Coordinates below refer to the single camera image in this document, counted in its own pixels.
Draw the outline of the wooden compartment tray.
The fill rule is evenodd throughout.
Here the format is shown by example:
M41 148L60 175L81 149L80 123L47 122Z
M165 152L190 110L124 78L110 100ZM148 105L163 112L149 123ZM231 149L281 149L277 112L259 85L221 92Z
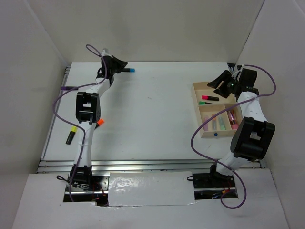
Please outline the wooden compartment tray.
M195 109L195 115L197 119L197 123L199 126L203 124L203 117L205 115L209 116L211 118L213 115L217 114L218 112L234 105L236 103L234 95L230 95L227 98L223 98L216 93L214 93L214 89L207 86L208 82L198 82L193 83L191 87L191 93L193 98L193 104ZM201 97L202 95L207 96L214 96L219 97L220 101L208 101L203 100ZM213 104L207 104L207 105L198 105L200 101L203 102L209 102ZM233 110L235 118L237 120L238 125L242 121L242 112L239 106L234 107L230 109L229 111ZM226 130L221 130L218 118L222 117L225 123ZM234 136L236 130L232 130L230 126L230 122L227 116L227 111L221 113L219 116L217 116L217 130L212 130L212 120L208 123L208 131L204 131L203 127L199 131L199 136L202 138L220 138L220 137L232 137Z

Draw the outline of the pastel lilac highlighter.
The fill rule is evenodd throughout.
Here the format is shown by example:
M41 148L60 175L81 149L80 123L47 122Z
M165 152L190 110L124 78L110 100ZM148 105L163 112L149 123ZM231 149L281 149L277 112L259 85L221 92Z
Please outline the pastel lilac highlighter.
M203 130L206 132L206 131L208 131L208 122L207 122L207 120L209 119L209 116L207 116L207 115L205 115L204 117L203 117L203 123L205 123L205 125L203 126Z

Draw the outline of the pink cap black highlighter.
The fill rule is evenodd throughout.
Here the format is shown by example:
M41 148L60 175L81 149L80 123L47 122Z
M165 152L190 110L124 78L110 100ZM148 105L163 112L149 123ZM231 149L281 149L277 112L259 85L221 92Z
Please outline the pink cap black highlighter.
M208 100L208 101L220 101L219 97L214 97L214 96L207 96L207 95L202 95L201 97L203 100Z

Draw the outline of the blue cap black highlighter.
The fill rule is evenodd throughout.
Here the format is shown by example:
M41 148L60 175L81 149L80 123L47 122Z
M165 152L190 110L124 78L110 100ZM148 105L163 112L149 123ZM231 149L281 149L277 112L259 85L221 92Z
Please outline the blue cap black highlighter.
M134 68L123 68L121 70L121 72L130 72L130 73L134 73L135 72L135 69Z

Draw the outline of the yellow cap black highlighter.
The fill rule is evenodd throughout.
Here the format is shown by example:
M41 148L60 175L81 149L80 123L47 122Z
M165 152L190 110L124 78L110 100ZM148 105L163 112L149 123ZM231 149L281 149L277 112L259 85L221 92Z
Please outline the yellow cap black highlighter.
M73 126L71 128L65 144L70 145L72 143L77 130L78 130L78 128L76 126Z

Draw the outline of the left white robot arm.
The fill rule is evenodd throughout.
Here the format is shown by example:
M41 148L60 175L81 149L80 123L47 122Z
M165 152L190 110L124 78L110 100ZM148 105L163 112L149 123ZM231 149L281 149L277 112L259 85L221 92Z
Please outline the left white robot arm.
M74 160L70 178L72 185L77 184L83 190L94 187L91 151L93 132L101 118L100 97L112 86L114 75L121 73L127 64L113 55L102 57L95 83L86 91L77 92L75 114L83 137L79 141L80 151Z

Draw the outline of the green cap black highlighter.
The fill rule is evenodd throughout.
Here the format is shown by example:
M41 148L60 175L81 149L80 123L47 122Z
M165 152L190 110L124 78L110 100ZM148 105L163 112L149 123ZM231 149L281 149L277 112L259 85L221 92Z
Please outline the green cap black highlighter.
M200 101L200 102L198 103L198 105L207 105L207 104L213 104L213 103L203 102L203 101Z

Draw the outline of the white front cover plate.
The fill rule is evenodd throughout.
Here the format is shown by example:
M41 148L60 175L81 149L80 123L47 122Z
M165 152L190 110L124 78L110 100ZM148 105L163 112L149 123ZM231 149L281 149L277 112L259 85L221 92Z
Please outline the white front cover plate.
M191 172L111 173L108 203L114 207L183 206L195 203Z

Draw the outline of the orange cap black highlighter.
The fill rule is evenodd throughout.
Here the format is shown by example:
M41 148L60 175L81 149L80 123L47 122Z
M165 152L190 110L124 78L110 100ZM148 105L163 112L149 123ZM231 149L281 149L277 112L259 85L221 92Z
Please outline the orange cap black highlighter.
M100 119L97 123L96 123L96 127L95 129L97 129L99 126L103 125L104 124L104 120L103 119Z

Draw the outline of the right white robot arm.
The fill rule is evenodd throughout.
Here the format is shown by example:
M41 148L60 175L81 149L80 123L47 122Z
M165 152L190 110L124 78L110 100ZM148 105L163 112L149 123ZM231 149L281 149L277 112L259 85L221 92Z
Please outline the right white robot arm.
M208 87L223 98L233 94L240 107L243 119L231 140L230 152L210 167L208 182L219 187L233 176L241 166L265 157L275 125L265 118L259 99L263 97L254 87L258 66L238 65L237 72L225 70Z

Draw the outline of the pastel green highlighter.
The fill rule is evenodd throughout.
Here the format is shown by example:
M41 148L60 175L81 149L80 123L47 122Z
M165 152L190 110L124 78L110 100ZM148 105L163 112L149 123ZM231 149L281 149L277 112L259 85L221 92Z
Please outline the pastel green highlighter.
M221 130L226 130L224 120L221 116L218 118L218 121L219 121L220 129Z

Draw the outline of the purple cap black highlighter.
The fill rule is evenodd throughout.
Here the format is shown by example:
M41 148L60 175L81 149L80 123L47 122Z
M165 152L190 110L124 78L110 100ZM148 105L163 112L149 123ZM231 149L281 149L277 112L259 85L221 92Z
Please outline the purple cap black highlighter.
M73 87L73 86L62 86L61 87L62 91L69 91L69 90L78 90L78 87Z

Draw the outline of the pastel orange cap highlighter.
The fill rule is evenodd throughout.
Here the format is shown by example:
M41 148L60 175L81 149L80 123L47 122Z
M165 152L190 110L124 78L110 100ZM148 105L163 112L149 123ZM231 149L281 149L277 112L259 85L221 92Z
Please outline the pastel orange cap highlighter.
M217 130L217 117L213 118L212 120L212 130L213 131Z

